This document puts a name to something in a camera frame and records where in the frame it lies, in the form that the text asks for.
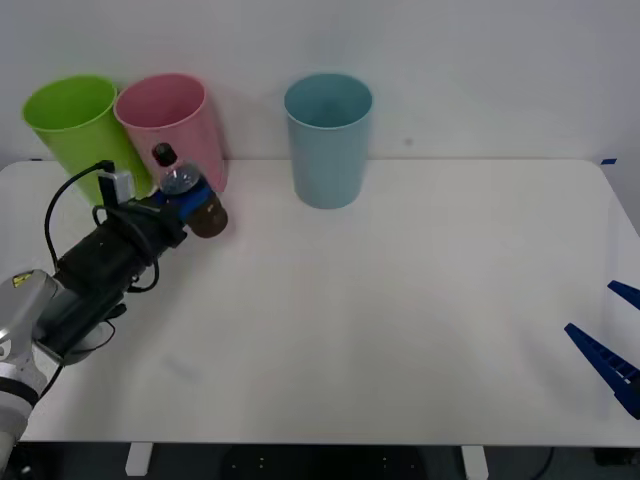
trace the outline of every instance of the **plastic cup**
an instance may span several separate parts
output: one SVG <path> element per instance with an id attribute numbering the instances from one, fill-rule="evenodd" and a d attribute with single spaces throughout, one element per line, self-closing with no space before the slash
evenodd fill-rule
<path id="1" fill-rule="evenodd" d="M 133 174 L 136 196 L 142 198 L 151 189 L 151 178 L 113 115 L 117 95 L 108 78 L 77 75 L 37 90 L 25 103 L 22 115 L 69 175 L 100 160 L 111 160 L 116 169 Z M 102 203 L 95 173 L 78 184 L 91 203 Z"/>
<path id="2" fill-rule="evenodd" d="M 145 78 L 120 94 L 114 111 L 156 183 L 166 168 L 152 152 L 159 143 L 168 143 L 178 162 L 196 165 L 216 192 L 224 190 L 227 174 L 219 129 L 207 89 L 197 78 L 181 73 Z"/>
<path id="3" fill-rule="evenodd" d="M 296 194 L 316 208 L 340 208 L 362 187 L 373 96 L 348 75 L 322 73 L 284 97 Z"/>

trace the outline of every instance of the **black cable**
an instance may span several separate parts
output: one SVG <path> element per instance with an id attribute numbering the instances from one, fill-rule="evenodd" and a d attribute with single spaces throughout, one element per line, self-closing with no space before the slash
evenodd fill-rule
<path id="1" fill-rule="evenodd" d="M 62 372 L 63 367 L 64 367 L 64 360 L 60 361 L 60 364 L 58 365 L 58 368 L 56 368 L 56 371 L 51 377 L 51 380 L 49 380 L 49 383 L 47 383 L 47 386 L 44 387 L 44 390 L 40 394 L 40 400 L 44 398 L 44 396 L 49 392 L 49 390 L 51 390 L 51 387 L 53 387 L 53 384 L 56 383 L 56 380 L 60 376 L 60 372 Z"/>
<path id="2" fill-rule="evenodd" d="M 556 453 L 556 447 L 551 447 L 549 449 L 549 455 L 547 456 L 547 460 L 544 462 L 544 465 L 542 466 L 540 471 L 538 471 L 538 473 L 536 473 L 533 477 L 531 477 L 531 480 L 540 480 L 542 476 L 545 473 L 547 473 L 547 470 L 549 470 L 549 467 L 551 466 L 551 461 L 553 460 L 553 455 L 555 453 Z"/>
<path id="3" fill-rule="evenodd" d="M 97 225 L 100 225 L 100 221 L 98 220 L 98 212 L 100 210 L 104 210 L 105 212 L 113 215 L 136 234 L 136 237 L 140 241 L 140 249 L 147 256 L 147 260 L 151 260 L 151 263 L 153 264 L 153 280 L 151 283 L 146 287 L 136 287 L 135 285 L 131 285 L 127 291 L 131 293 L 144 293 L 153 289 L 158 284 L 158 280 L 160 280 L 160 265 L 158 264 L 158 259 L 153 254 L 153 249 L 151 248 L 151 244 L 145 234 L 142 233 L 142 230 L 140 230 L 140 228 L 130 220 L 129 214 L 111 207 L 105 207 L 104 205 L 97 205 L 93 207 L 93 210 L 91 211 L 93 220 Z"/>
<path id="4" fill-rule="evenodd" d="M 97 347 L 87 348 L 85 350 L 76 350 L 75 352 L 72 352 L 72 353 L 73 354 L 91 353 L 91 352 L 95 352 L 99 348 L 104 347 L 107 343 L 109 343 L 111 341 L 111 339 L 116 334 L 116 326 L 113 323 L 111 323 L 109 320 L 112 320 L 114 318 L 118 318 L 120 315 L 122 315 L 126 311 L 127 311 L 127 307 L 126 307 L 126 305 L 124 303 L 120 303 L 120 304 L 116 305 L 115 307 L 113 307 L 111 312 L 109 312 L 109 315 L 107 315 L 106 320 L 104 320 L 111 327 L 111 335 L 109 335 L 109 338 L 107 338 L 104 342 L 102 342 Z M 45 394 L 49 390 L 51 390 L 51 387 L 53 387 L 53 384 L 58 379 L 58 376 L 60 375 L 60 372 L 62 372 L 62 368 L 63 367 L 64 367 L 64 359 L 62 359 L 62 361 L 58 365 L 58 368 L 56 369 L 56 371 L 54 372 L 53 376 L 51 377 L 51 380 L 49 380 L 49 383 L 47 383 L 47 386 L 44 387 L 44 390 L 40 394 L 40 400 L 42 400 L 42 397 L 44 397 Z"/>
<path id="5" fill-rule="evenodd" d="M 116 334 L 116 327 L 113 323 L 111 323 L 109 320 L 105 320 L 104 323 L 106 323 L 107 325 L 109 325 L 111 327 L 111 335 L 109 335 L 109 338 L 107 338 L 104 342 L 102 342 L 100 345 L 98 345 L 97 347 L 92 347 L 92 348 L 85 348 L 83 350 L 73 350 L 71 352 L 72 355 L 81 355 L 84 353 L 91 353 L 91 352 L 95 352 L 96 350 L 98 350 L 99 348 L 104 347 L 107 343 L 109 343 L 111 341 L 111 339 L 114 337 L 114 335 Z"/>
<path id="6" fill-rule="evenodd" d="M 64 182 L 62 186 L 58 189 L 58 191 L 53 195 L 51 202 L 49 202 L 49 207 L 47 208 L 47 213 L 44 217 L 44 239 L 47 242 L 47 247 L 49 248 L 49 253 L 51 254 L 51 260 L 53 261 L 54 270 L 58 270 L 58 256 L 56 255 L 56 250 L 53 247 L 53 242 L 51 241 L 51 232 L 50 232 L 50 223 L 51 223 L 51 215 L 53 214 L 53 207 L 56 206 L 56 202 L 60 198 L 60 196 L 64 193 L 64 191 L 71 186 L 74 182 L 84 177 L 85 175 L 95 172 L 96 170 L 113 170 L 113 162 L 108 160 L 103 160 L 101 162 L 96 163 L 95 165 L 91 165 L 89 168 L 85 168 L 80 173 L 76 173 L 69 180 Z"/>
<path id="7" fill-rule="evenodd" d="M 109 343 L 113 338 L 113 336 L 116 334 L 116 327 L 109 320 L 105 320 L 105 322 L 108 323 L 112 329 L 111 335 L 109 335 L 109 338 L 107 338 L 104 342 L 102 342 L 97 347 L 87 348 L 86 350 L 76 350 L 71 353 L 73 353 L 74 355 L 82 354 L 82 353 L 91 353 L 98 350 L 99 348 L 104 347 L 107 343 Z M 60 363 L 58 364 L 58 368 L 56 368 L 56 371 L 53 373 L 53 376 L 51 377 L 51 380 L 49 380 L 49 383 L 47 383 L 47 386 L 44 387 L 44 390 L 42 390 L 39 401 L 42 400 L 47 393 L 49 393 L 49 390 L 51 390 L 51 387 L 53 387 L 53 384 L 56 383 L 56 380 L 58 380 L 58 377 L 60 376 L 60 373 L 62 372 L 63 368 L 64 368 L 64 359 L 60 361 Z"/>

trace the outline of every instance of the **brown bottle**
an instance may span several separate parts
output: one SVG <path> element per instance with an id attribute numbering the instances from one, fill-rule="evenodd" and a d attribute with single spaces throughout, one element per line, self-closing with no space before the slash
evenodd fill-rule
<path id="1" fill-rule="evenodd" d="M 221 233 L 227 226 L 229 217 L 197 167 L 189 163 L 176 164 L 178 156 L 168 143 L 159 143 L 152 153 L 158 164 L 167 168 L 165 178 L 160 182 L 160 190 L 169 202 L 171 198 L 190 195 L 202 188 L 209 190 L 207 201 L 186 219 L 191 231 L 201 238 L 211 238 Z"/>

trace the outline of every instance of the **pink cup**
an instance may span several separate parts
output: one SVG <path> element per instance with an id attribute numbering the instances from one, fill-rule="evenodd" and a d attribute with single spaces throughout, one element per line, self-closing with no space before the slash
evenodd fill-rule
<path id="1" fill-rule="evenodd" d="M 195 164 L 216 192 L 224 191 L 227 174 L 218 125 L 207 89 L 198 79 L 167 73 L 140 80 L 120 94 L 114 113 L 156 183 L 166 168 L 158 165 L 152 150 L 166 142 L 178 162 Z"/>

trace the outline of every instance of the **blue clamp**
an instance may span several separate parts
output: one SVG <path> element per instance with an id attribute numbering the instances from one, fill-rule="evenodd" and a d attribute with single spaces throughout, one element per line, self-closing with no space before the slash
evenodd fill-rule
<path id="1" fill-rule="evenodd" d="M 611 282 L 608 287 L 640 310 L 640 290 L 616 281 Z M 633 418 L 640 420 L 640 370 L 595 341 L 573 323 L 568 324 L 564 331 L 607 382 L 625 410 Z"/>
<path id="2" fill-rule="evenodd" d="M 178 207 L 178 216 L 182 222 L 185 222 L 186 219 L 189 218 L 189 215 L 207 203 L 210 200 L 211 195 L 214 194 L 215 193 L 209 184 L 202 182 L 182 195 L 167 197 L 164 193 L 158 190 L 151 196 L 151 198 L 158 205 L 170 203 Z"/>

